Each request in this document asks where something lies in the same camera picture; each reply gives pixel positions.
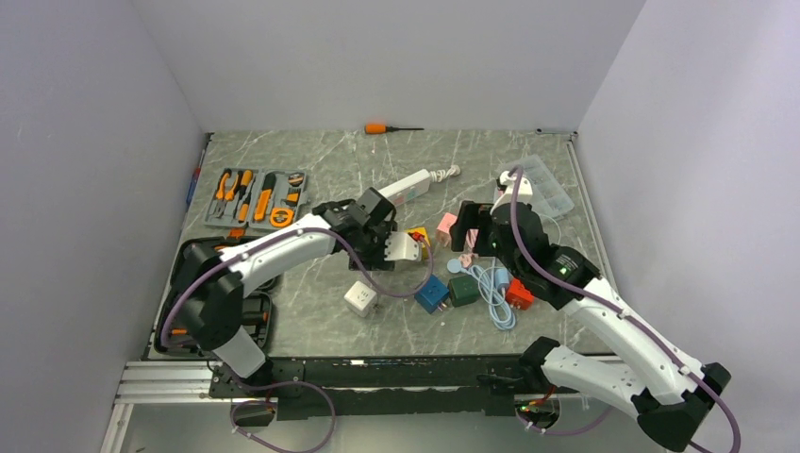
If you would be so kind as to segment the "light blue cube adapter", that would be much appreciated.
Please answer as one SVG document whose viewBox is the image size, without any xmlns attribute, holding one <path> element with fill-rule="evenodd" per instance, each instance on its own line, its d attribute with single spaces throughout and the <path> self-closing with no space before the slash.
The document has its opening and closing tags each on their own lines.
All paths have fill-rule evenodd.
<svg viewBox="0 0 800 453">
<path fill-rule="evenodd" d="M 499 294 L 505 295 L 512 280 L 510 273 L 506 268 L 498 267 L 494 270 L 493 277 L 494 277 L 494 283 L 493 283 L 494 289 Z"/>
</svg>

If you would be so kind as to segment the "white long power strip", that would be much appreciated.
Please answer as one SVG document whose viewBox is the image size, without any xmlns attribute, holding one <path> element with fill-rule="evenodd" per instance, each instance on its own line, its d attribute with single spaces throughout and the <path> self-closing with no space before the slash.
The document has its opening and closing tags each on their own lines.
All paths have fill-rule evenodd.
<svg viewBox="0 0 800 453">
<path fill-rule="evenodd" d="M 378 192 L 395 207 L 399 207 L 427 193 L 432 184 L 444 182 L 446 179 L 458 176 L 460 173 L 461 170 L 458 165 L 451 165 L 449 168 L 435 171 L 422 169 L 393 182 Z"/>
</svg>

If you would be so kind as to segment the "pink cube adapter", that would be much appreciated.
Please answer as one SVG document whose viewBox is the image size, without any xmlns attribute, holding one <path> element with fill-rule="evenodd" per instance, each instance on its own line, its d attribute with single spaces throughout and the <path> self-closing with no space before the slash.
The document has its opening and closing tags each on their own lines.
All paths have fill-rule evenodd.
<svg viewBox="0 0 800 453">
<path fill-rule="evenodd" d="M 452 212 L 446 212 L 437 225 L 435 231 L 435 240 L 438 245 L 444 249 L 449 249 L 452 243 L 452 236 L 450 233 L 451 227 L 455 224 L 458 217 Z"/>
</svg>

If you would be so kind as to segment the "yellow cube adapter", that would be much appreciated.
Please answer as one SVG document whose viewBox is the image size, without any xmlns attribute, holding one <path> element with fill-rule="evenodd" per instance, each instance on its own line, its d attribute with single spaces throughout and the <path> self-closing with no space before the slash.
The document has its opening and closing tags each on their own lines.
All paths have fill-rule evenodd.
<svg viewBox="0 0 800 453">
<path fill-rule="evenodd" d="M 430 251 L 430 240 L 424 227 L 415 227 L 406 230 L 406 233 L 420 245 L 421 260 L 428 260 Z"/>
</svg>

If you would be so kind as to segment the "dark green cube adapter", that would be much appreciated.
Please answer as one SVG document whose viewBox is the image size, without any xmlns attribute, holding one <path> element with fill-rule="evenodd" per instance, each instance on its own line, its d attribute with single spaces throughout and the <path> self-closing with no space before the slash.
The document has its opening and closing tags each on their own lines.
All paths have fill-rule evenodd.
<svg viewBox="0 0 800 453">
<path fill-rule="evenodd" d="M 450 278 L 447 289 L 451 305 L 456 308 L 473 304 L 481 298 L 477 281 L 467 275 Z"/>
</svg>

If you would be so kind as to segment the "red cube socket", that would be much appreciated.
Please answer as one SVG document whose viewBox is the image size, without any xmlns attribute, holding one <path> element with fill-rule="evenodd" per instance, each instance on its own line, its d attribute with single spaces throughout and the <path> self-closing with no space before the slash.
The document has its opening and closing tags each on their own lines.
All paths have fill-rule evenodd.
<svg viewBox="0 0 800 453">
<path fill-rule="evenodd" d="M 535 296 L 519 279 L 514 278 L 506 289 L 505 301 L 513 309 L 529 310 L 535 302 Z"/>
</svg>

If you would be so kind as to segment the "white cube adapter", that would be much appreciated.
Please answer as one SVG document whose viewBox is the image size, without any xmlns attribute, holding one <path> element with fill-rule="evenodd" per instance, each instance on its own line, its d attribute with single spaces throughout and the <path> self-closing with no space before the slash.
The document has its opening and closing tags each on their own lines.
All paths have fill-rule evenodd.
<svg viewBox="0 0 800 453">
<path fill-rule="evenodd" d="M 347 307 L 361 318 L 377 309 L 378 293 L 362 281 L 356 281 L 343 297 Z"/>
</svg>

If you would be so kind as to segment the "dark blue cube adapter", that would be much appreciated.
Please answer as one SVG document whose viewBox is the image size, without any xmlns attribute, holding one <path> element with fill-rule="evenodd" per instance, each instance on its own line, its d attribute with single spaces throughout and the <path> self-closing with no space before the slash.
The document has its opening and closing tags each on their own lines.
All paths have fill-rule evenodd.
<svg viewBox="0 0 800 453">
<path fill-rule="evenodd" d="M 431 276 L 414 295 L 414 299 L 425 312 L 432 314 L 442 307 L 449 295 L 447 286 L 436 276 Z"/>
</svg>

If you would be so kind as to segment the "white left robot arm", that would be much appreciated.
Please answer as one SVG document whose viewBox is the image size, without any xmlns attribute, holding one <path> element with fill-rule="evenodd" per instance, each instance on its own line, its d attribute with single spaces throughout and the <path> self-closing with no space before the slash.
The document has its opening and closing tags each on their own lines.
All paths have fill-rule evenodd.
<svg viewBox="0 0 800 453">
<path fill-rule="evenodd" d="M 394 204 L 374 188 L 358 199 L 323 203 L 292 225 L 216 251 L 198 246 L 177 276 L 181 293 L 168 314 L 200 349 L 222 361 L 249 396 L 273 381 L 273 364 L 243 325 L 243 301 L 267 281 L 308 261 L 346 251 L 367 270 L 386 256 L 396 231 Z"/>
</svg>

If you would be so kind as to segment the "clear plastic screw organizer box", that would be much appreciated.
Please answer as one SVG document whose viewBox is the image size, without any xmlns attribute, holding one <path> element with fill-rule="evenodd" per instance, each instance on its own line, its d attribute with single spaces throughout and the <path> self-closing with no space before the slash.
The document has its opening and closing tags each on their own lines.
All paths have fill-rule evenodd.
<svg viewBox="0 0 800 453">
<path fill-rule="evenodd" d="M 559 219 L 575 208 L 573 199 L 558 183 L 554 174 L 538 155 L 501 164 L 496 168 L 496 173 L 501 174 L 517 165 L 523 168 L 525 177 L 532 184 L 531 207 L 538 214 Z"/>
</svg>

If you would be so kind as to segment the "orange tape measure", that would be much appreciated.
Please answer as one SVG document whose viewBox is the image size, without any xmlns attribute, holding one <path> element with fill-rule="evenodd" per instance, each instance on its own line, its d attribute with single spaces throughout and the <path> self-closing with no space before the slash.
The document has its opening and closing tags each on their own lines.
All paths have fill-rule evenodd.
<svg viewBox="0 0 800 453">
<path fill-rule="evenodd" d="M 269 222 L 272 227 L 283 228 L 289 226 L 294 220 L 294 210 L 290 208 L 273 208 Z"/>
</svg>

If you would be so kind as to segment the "grey tool tray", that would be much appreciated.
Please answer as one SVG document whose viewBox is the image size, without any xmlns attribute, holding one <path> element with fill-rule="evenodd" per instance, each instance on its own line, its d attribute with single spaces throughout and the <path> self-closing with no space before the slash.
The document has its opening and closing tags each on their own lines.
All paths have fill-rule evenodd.
<svg viewBox="0 0 800 453">
<path fill-rule="evenodd" d="M 257 169 L 246 167 L 228 167 L 234 170 L 251 169 L 255 173 L 254 180 L 251 184 L 249 194 L 246 196 L 245 201 L 249 205 L 244 219 L 242 221 L 233 221 L 230 217 L 226 216 L 222 219 L 212 219 L 209 215 L 210 204 L 212 196 L 214 195 L 217 187 L 214 186 L 211 200 L 204 214 L 204 223 L 209 227 L 221 228 L 251 228 L 260 231 L 277 231 L 282 228 L 275 228 L 270 225 L 269 216 L 273 208 L 290 208 L 294 210 L 294 220 L 292 224 L 300 217 L 301 207 L 308 202 L 307 185 L 308 173 L 301 170 L 277 170 L 277 169 Z M 272 197 L 270 205 L 267 209 L 266 217 L 262 222 L 255 222 L 253 220 L 256 204 L 258 202 L 259 194 L 264 189 L 272 189 Z"/>
</svg>

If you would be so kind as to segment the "black open tool case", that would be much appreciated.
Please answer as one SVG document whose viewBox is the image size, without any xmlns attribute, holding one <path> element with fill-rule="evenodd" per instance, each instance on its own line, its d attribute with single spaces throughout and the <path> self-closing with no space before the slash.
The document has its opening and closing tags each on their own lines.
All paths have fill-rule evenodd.
<svg viewBox="0 0 800 453">
<path fill-rule="evenodd" d="M 167 294 L 161 304 L 161 309 L 153 329 L 153 340 L 150 342 L 151 351 L 148 355 L 150 359 L 153 359 L 156 355 L 181 360 L 206 360 L 209 358 L 209 354 L 205 353 L 196 342 L 191 339 L 185 326 L 177 320 L 174 321 L 173 326 L 169 330 L 168 340 L 171 342 L 171 346 L 164 347 L 161 344 L 160 331 L 163 321 L 166 319 L 174 302 L 176 302 L 181 294 L 181 291 L 175 285 L 179 268 L 188 257 L 189 249 L 193 248 L 195 245 L 206 245 L 215 251 L 221 251 L 227 247 L 254 241 L 256 238 L 257 236 L 241 236 L 238 238 L 224 236 L 192 238 L 183 242 L 178 247 L 177 256 L 170 274 Z M 268 280 L 246 296 L 242 302 L 242 323 L 245 331 L 261 348 L 266 346 L 268 337 L 270 336 L 270 329 L 272 326 L 271 311 L 273 310 L 271 292 L 276 288 L 279 280 L 280 277 L 274 277 Z"/>
</svg>

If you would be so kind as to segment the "orange handled screwdriver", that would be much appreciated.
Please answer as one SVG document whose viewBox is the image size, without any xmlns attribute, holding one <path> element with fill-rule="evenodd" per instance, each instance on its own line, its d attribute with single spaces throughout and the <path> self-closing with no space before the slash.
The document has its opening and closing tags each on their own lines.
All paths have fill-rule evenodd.
<svg viewBox="0 0 800 453">
<path fill-rule="evenodd" d="M 401 127 L 401 126 L 389 126 L 384 124 L 367 124 L 363 128 L 364 133 L 367 135 L 382 135 L 387 133 L 393 132 L 401 132 L 401 131 L 423 131 L 422 127 Z"/>
</svg>

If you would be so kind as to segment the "orange handled pliers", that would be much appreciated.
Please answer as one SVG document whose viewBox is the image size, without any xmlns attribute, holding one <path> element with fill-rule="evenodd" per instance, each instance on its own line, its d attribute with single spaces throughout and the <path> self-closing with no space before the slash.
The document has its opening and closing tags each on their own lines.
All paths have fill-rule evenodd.
<svg viewBox="0 0 800 453">
<path fill-rule="evenodd" d="M 251 169 L 225 169 L 212 196 L 210 217 L 222 219 L 228 216 L 233 221 L 242 221 L 249 207 L 245 198 L 254 177 L 255 173 Z"/>
</svg>

